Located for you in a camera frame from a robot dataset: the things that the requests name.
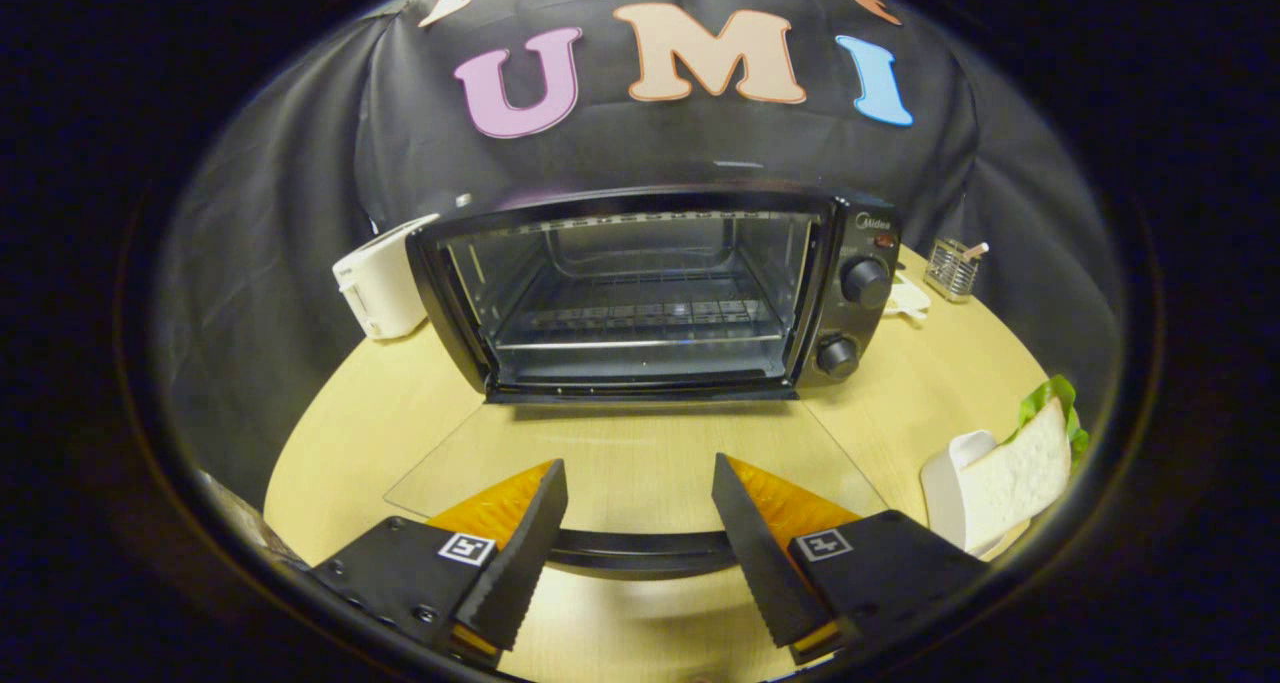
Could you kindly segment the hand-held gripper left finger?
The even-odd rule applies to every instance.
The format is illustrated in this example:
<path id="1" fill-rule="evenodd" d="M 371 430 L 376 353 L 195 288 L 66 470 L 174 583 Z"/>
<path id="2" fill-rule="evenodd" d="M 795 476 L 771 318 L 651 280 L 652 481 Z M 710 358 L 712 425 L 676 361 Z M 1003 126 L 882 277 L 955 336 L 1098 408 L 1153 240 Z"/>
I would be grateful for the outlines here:
<path id="1" fill-rule="evenodd" d="M 567 505 L 563 460 L 544 460 L 426 523 L 388 515 L 310 576 L 424 648 L 494 666 L 515 647 Z"/>

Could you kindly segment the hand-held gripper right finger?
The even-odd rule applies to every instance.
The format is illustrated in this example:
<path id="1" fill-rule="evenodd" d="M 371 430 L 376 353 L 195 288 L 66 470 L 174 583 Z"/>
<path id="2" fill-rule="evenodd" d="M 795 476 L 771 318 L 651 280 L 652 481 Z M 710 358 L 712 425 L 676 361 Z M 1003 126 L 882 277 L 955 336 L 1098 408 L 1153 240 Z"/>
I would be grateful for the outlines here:
<path id="1" fill-rule="evenodd" d="M 799 665 L 892 648 L 988 572 L 910 515 L 858 515 L 726 454 L 712 499 L 771 638 Z"/>

